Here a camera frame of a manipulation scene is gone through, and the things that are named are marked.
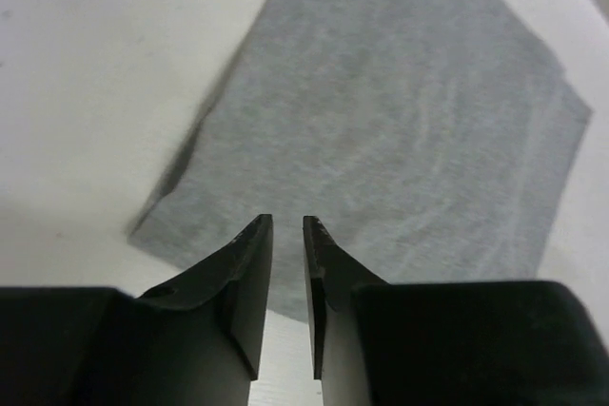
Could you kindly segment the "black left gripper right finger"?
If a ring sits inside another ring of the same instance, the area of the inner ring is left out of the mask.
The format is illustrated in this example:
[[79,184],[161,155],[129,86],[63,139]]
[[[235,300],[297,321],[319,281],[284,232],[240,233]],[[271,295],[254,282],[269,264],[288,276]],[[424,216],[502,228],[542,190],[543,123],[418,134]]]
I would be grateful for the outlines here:
[[391,284],[303,220],[313,375],[327,405],[604,405],[608,353],[563,284]]

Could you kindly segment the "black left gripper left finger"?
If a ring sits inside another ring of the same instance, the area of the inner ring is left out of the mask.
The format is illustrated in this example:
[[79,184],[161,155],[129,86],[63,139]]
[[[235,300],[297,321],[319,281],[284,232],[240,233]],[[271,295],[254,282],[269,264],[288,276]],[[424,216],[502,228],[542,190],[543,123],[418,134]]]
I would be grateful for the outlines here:
[[245,405],[258,377],[273,221],[134,298],[108,287],[1,291],[5,405]]

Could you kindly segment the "grey tank top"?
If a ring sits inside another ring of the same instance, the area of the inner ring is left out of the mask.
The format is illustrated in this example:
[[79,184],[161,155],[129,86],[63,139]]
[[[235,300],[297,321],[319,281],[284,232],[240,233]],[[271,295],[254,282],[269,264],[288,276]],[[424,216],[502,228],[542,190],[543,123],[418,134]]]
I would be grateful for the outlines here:
[[268,213],[298,320],[306,215],[393,282],[531,278],[589,116],[502,0],[267,0],[130,241],[186,269]]

